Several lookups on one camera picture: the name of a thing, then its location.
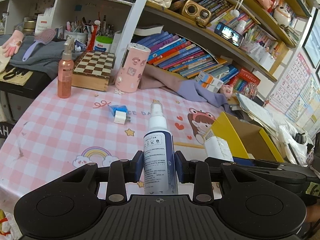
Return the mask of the yellow cardboard box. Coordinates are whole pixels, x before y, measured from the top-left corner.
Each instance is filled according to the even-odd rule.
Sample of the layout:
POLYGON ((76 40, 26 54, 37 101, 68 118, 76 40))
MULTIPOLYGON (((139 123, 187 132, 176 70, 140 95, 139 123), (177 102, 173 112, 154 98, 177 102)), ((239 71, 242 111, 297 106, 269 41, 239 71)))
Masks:
POLYGON ((227 141, 233 157, 248 159, 251 154, 255 159, 284 162, 263 128, 239 120, 228 113, 220 113, 204 139, 207 140, 212 136, 227 141))

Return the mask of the pink glove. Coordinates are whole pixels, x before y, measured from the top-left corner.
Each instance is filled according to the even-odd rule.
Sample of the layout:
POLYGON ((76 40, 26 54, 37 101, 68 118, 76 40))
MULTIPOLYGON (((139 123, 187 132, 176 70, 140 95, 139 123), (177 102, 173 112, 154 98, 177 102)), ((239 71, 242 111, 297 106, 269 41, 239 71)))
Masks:
POLYGON ((24 39, 24 34, 15 30, 11 37, 2 45, 5 57, 12 57, 19 51, 24 39))

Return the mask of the orange white medicine box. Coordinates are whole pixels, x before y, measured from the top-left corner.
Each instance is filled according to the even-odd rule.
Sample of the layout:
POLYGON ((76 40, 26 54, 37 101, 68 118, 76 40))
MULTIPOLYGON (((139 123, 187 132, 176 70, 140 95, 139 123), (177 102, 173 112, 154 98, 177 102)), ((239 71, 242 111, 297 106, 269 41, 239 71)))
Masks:
POLYGON ((194 80, 203 88, 213 93, 217 93, 223 85, 223 82, 220 79, 203 71, 201 71, 194 80))

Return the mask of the red book box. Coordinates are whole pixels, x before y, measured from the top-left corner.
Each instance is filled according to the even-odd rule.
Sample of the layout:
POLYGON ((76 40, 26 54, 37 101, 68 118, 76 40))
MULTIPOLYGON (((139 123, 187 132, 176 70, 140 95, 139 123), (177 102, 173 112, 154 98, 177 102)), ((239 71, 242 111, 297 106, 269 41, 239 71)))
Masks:
POLYGON ((257 87, 260 83, 260 79, 246 68, 240 68, 238 74, 232 77, 227 83, 233 86, 233 89, 237 92, 244 93, 249 84, 253 87, 257 87))

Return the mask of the gold retro radio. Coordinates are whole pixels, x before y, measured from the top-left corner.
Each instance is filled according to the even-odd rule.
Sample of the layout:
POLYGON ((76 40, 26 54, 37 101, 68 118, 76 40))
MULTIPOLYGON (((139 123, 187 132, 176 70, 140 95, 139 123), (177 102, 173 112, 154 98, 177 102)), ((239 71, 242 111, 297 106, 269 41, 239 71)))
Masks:
POLYGON ((212 16, 208 9, 192 0, 186 1, 181 14, 182 16, 194 21, 200 28, 206 28, 212 16))

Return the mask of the white blue spray bottle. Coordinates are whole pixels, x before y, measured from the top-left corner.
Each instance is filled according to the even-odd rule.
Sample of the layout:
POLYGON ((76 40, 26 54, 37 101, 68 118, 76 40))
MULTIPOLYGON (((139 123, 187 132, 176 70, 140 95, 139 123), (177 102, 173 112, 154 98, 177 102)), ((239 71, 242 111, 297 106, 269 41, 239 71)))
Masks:
POLYGON ((149 129, 143 138, 144 192, 178 194, 173 136, 167 127, 162 104, 151 104, 149 129))

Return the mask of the wooden chess box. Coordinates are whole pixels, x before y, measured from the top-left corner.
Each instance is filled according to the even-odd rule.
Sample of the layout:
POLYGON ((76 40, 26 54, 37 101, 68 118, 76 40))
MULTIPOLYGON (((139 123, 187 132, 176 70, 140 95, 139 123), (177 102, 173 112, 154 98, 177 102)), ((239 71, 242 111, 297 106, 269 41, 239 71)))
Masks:
POLYGON ((114 54, 85 51, 74 62, 72 86, 106 92, 114 65, 114 54))

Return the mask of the white charger plug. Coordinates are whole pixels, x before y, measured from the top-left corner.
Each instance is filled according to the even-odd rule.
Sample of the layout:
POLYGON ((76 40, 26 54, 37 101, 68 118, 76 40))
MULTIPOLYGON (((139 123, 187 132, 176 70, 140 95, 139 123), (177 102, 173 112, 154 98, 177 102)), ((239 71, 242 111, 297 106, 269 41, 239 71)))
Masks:
POLYGON ((114 123, 124 125, 128 122, 131 122, 131 118, 127 115, 126 112, 115 111, 114 123))

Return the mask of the green lid white jar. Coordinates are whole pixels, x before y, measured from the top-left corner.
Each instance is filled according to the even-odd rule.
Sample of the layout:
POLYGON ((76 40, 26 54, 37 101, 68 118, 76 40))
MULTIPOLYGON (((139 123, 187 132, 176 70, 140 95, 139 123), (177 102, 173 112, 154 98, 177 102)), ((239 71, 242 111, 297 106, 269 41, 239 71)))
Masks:
POLYGON ((97 36, 95 38, 94 50, 108 53, 112 46, 113 38, 108 36, 97 36))

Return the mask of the pink purple cloth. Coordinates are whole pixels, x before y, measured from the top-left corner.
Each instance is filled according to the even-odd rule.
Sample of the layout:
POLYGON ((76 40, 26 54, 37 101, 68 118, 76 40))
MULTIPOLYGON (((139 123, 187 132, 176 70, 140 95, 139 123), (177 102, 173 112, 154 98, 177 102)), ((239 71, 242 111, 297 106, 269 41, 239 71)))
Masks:
POLYGON ((207 102, 214 107, 223 109, 226 113, 233 114, 223 94, 210 92, 194 80, 184 79, 180 75, 150 64, 146 65, 138 87, 140 89, 163 88, 186 100, 207 102))

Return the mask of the pink spray bottle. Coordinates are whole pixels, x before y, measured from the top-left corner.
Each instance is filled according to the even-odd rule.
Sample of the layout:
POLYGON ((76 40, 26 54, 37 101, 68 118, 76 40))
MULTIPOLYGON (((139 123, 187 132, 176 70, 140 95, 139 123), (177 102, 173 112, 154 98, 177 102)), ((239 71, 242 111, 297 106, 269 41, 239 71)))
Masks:
POLYGON ((57 76, 57 95, 62 99, 71 96, 72 74, 74 61, 72 60, 72 51, 74 49, 74 38, 69 38, 64 43, 62 59, 58 66, 57 76))

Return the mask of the alphabet wall poster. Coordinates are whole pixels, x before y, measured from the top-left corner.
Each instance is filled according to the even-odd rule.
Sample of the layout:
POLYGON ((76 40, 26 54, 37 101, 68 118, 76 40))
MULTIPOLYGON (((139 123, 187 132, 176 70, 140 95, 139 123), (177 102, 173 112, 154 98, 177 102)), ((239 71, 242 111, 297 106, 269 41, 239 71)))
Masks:
POLYGON ((269 104, 279 112, 286 114, 298 98, 310 75, 311 69, 299 52, 271 93, 269 104))

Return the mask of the white carton box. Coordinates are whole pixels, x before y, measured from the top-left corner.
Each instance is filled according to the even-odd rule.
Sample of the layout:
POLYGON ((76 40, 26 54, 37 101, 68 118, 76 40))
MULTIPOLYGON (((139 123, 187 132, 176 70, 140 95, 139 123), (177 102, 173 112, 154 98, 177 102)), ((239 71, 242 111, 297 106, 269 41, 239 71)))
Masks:
POLYGON ((220 137, 210 137, 204 142, 204 149, 208 157, 224 161, 234 161, 228 142, 220 137))

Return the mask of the stack of papers and books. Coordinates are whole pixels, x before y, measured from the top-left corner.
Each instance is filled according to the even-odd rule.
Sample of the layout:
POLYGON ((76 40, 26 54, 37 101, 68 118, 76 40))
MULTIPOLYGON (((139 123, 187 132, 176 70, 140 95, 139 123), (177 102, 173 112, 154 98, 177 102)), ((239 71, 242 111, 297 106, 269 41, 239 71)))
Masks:
POLYGON ((240 108, 249 118, 265 129, 285 161, 302 167, 308 166, 310 158, 307 144, 311 140, 307 135, 300 132, 282 114, 270 112, 242 94, 237 93, 236 97, 240 108))

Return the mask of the blue plastic packet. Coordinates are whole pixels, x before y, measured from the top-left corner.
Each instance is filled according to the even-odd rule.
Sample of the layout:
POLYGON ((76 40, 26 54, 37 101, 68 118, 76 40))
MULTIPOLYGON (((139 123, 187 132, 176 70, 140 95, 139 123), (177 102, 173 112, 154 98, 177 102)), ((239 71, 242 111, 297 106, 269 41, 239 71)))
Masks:
POLYGON ((128 109, 125 105, 109 105, 109 110, 111 111, 112 116, 116 115, 116 111, 128 113, 128 109))

